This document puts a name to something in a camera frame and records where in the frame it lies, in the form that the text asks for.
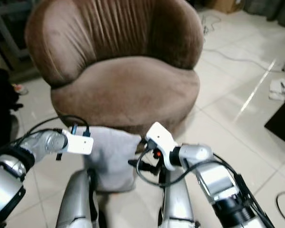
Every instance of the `cardboard box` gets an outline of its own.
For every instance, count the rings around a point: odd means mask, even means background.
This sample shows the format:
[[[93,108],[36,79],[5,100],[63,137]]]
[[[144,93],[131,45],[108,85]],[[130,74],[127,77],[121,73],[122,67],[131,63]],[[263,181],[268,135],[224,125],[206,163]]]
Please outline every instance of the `cardboard box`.
[[[245,0],[207,0],[208,8],[229,14],[243,9]]]

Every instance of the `gray cloth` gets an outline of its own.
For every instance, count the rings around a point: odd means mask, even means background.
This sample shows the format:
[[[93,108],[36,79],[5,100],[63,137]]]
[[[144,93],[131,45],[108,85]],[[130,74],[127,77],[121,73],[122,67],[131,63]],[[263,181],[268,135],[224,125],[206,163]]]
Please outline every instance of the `gray cloth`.
[[[266,16],[285,26],[285,0],[246,0],[244,10],[250,14]]]
[[[82,135],[85,127],[78,127]],[[107,127],[90,127],[94,139],[92,153],[84,156],[85,168],[97,173],[97,190],[103,192],[130,191],[135,187],[134,170],[128,164],[135,157],[139,135]]]

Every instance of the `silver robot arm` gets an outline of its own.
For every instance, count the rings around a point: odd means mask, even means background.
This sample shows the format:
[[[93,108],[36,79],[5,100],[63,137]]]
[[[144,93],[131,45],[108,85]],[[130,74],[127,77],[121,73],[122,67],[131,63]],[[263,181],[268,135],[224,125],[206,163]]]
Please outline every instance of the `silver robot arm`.
[[[252,202],[245,197],[253,196],[244,180],[237,175],[240,183],[238,186],[226,166],[214,162],[218,160],[215,159],[210,147],[206,145],[176,146],[172,135],[159,123],[153,124],[146,135],[146,140],[148,142],[151,140],[152,144],[160,149],[165,167],[169,171],[174,171],[175,167],[180,166],[189,169],[204,162],[192,172],[196,175],[200,187],[224,228],[274,227],[269,219],[264,223],[265,214],[254,213]]]
[[[0,227],[25,194],[23,181],[29,169],[51,153],[90,154],[93,139],[65,130],[48,130],[25,138],[19,146],[0,150]]]

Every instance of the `black bag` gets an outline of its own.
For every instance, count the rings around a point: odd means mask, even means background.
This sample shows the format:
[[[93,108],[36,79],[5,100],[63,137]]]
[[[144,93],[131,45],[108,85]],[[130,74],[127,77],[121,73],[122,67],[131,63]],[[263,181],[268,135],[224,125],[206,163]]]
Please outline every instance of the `black bag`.
[[[18,110],[23,107],[17,104],[19,94],[15,92],[9,83],[9,74],[0,69],[0,147],[10,141],[11,116],[10,109]]]

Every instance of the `brown armchair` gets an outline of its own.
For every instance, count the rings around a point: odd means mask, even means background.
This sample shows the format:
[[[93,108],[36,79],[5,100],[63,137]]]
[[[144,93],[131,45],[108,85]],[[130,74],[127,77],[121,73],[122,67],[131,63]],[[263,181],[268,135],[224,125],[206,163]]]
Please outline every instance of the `brown armchair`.
[[[43,0],[25,37],[58,115],[144,135],[196,101],[203,33],[185,0]]]

